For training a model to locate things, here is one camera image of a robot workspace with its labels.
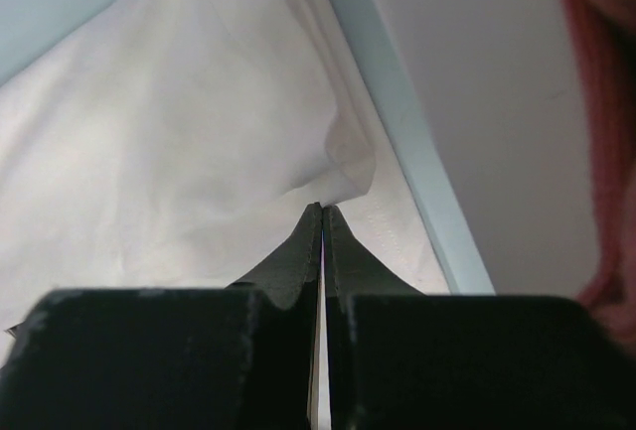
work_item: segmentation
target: white towel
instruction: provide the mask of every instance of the white towel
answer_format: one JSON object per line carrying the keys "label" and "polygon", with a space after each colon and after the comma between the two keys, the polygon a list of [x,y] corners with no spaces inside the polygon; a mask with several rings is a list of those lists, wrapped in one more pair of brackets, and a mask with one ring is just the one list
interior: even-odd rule
{"label": "white towel", "polygon": [[0,89],[0,124],[2,329],[57,287],[225,286],[360,195],[359,239],[447,291],[327,0],[118,0]]}

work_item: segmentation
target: red towel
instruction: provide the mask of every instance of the red towel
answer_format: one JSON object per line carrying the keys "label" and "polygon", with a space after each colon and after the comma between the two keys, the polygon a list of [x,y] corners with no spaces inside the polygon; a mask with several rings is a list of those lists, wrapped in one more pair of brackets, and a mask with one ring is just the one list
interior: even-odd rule
{"label": "red towel", "polygon": [[636,0],[563,0],[585,91],[601,261],[580,301],[636,356]]}

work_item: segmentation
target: red cloth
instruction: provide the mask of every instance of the red cloth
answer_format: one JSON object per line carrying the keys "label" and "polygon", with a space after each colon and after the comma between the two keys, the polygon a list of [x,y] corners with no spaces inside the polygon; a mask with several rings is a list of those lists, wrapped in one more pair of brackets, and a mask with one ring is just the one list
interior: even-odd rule
{"label": "red cloth", "polygon": [[598,273],[579,299],[636,356],[636,80],[616,30],[599,10],[616,15],[602,1],[563,4],[585,93],[601,248]]}

